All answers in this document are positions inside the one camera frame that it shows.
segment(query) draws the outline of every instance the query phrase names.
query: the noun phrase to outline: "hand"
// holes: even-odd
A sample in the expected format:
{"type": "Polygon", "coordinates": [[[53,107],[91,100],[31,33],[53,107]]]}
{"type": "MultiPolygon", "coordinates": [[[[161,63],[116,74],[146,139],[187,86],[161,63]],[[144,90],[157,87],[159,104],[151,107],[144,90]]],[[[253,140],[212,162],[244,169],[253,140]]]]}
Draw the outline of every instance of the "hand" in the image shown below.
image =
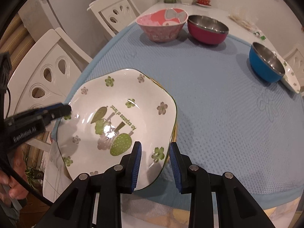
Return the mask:
{"type": "MultiPolygon", "coordinates": [[[[26,164],[23,160],[22,147],[18,147],[15,151],[13,169],[27,182],[25,174],[26,164]]],[[[0,184],[10,185],[11,189],[9,191],[9,196],[13,199],[16,198],[17,200],[21,200],[28,194],[28,191],[22,187],[20,183],[18,183],[14,178],[8,177],[2,170],[0,170],[0,184]]],[[[11,203],[9,196],[4,189],[0,189],[0,199],[8,206],[11,203]]]]}

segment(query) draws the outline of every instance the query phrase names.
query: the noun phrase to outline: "metal screw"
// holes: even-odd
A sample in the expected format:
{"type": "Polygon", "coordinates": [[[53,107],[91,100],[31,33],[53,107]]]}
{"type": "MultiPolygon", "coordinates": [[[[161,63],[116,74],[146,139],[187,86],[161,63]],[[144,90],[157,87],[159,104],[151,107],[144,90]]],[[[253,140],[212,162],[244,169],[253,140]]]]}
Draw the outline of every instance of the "metal screw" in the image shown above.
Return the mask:
{"type": "Polygon", "coordinates": [[[198,170],[199,167],[196,164],[192,164],[192,165],[189,166],[189,169],[190,170],[198,170]]]}
{"type": "Polygon", "coordinates": [[[117,164],[116,166],[114,166],[114,170],[119,171],[122,170],[123,166],[121,164],[117,164]]]}
{"type": "Polygon", "coordinates": [[[233,174],[231,172],[226,172],[225,177],[228,179],[231,179],[231,178],[233,178],[233,174]]]}
{"type": "Polygon", "coordinates": [[[88,175],[86,173],[82,173],[80,176],[79,176],[79,179],[80,180],[86,180],[88,178],[88,175]]]}

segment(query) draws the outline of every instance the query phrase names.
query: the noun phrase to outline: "flower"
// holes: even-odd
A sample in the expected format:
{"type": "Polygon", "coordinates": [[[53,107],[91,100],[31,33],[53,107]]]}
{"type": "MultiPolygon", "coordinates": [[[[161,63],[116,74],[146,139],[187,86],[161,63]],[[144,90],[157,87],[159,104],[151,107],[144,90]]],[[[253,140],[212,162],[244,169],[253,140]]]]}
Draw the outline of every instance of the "flower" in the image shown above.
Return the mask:
{"type": "Polygon", "coordinates": [[[139,74],[139,77],[137,79],[139,83],[142,83],[145,81],[145,76],[143,74],[139,74]]]}
{"type": "Polygon", "coordinates": [[[165,155],[164,155],[164,148],[161,147],[161,148],[158,148],[156,147],[153,151],[153,154],[151,156],[154,163],[157,163],[159,160],[163,160],[165,158],[165,155]]]}
{"type": "Polygon", "coordinates": [[[126,106],[128,107],[128,108],[131,108],[131,107],[133,107],[133,106],[135,106],[135,99],[128,99],[128,102],[126,102],[126,106]]]}
{"type": "Polygon", "coordinates": [[[256,100],[257,107],[265,111],[270,122],[279,114],[276,104],[273,102],[273,92],[270,88],[252,87],[253,92],[258,96],[256,100]]]}
{"type": "Polygon", "coordinates": [[[88,93],[88,89],[87,89],[86,87],[83,87],[83,88],[81,89],[81,94],[87,95],[87,93],[88,93]]]}
{"type": "Polygon", "coordinates": [[[165,104],[164,102],[161,102],[161,105],[159,105],[157,107],[157,110],[158,110],[158,114],[161,115],[165,115],[166,114],[166,109],[168,108],[168,105],[165,104]]]}
{"type": "Polygon", "coordinates": [[[65,119],[65,120],[70,120],[70,119],[71,119],[71,115],[72,115],[72,113],[70,113],[70,114],[67,115],[67,116],[64,116],[64,119],[65,119]]]}
{"type": "Polygon", "coordinates": [[[73,160],[71,160],[71,157],[63,158],[64,164],[66,166],[70,166],[73,163],[73,160]]]}
{"type": "Polygon", "coordinates": [[[78,135],[76,135],[75,137],[73,137],[72,141],[73,141],[73,143],[78,144],[81,140],[80,140],[80,138],[78,137],[78,135]]]}
{"type": "Polygon", "coordinates": [[[104,80],[105,81],[105,85],[107,87],[112,87],[114,85],[114,79],[112,79],[110,76],[108,76],[107,79],[104,80]]]}
{"type": "Polygon", "coordinates": [[[98,171],[90,172],[90,176],[98,175],[98,171]]]}

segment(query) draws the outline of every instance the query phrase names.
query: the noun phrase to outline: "tablecloth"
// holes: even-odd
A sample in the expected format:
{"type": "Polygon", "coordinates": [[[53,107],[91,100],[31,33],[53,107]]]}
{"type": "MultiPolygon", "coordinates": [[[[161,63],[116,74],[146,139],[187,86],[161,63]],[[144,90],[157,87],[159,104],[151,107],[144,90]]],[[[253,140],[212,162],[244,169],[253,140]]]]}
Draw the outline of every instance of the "tablecloth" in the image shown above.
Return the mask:
{"type": "MultiPolygon", "coordinates": [[[[176,100],[181,153],[208,172],[234,173],[262,208],[279,206],[303,191],[303,100],[281,82],[261,80],[250,67],[249,49],[233,36],[218,46],[202,45],[186,26],[178,39],[157,44],[131,25],[93,59],[66,102],[86,81],[138,69],[176,100]]],[[[189,209],[190,197],[178,194],[170,164],[136,195],[189,209]]]]}

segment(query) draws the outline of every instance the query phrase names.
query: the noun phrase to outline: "chair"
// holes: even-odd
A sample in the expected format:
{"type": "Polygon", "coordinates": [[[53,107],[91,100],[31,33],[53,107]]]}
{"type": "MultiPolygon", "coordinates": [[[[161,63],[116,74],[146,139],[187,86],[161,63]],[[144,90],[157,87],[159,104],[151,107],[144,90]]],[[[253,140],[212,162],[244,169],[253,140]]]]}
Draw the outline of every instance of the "chair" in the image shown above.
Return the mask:
{"type": "MultiPolygon", "coordinates": [[[[11,92],[9,116],[64,102],[91,60],[61,28],[47,31],[25,55],[8,83],[11,92]]],[[[8,104],[6,95],[5,111],[8,104]]],[[[50,151],[50,144],[36,138],[28,140],[27,144],[50,151]]]]}
{"type": "Polygon", "coordinates": [[[132,0],[96,0],[89,8],[104,28],[110,40],[140,15],[132,0]]]}
{"type": "Polygon", "coordinates": [[[304,96],[304,48],[300,44],[296,44],[294,48],[284,56],[284,59],[292,67],[295,76],[297,77],[302,93],[304,96]]]}

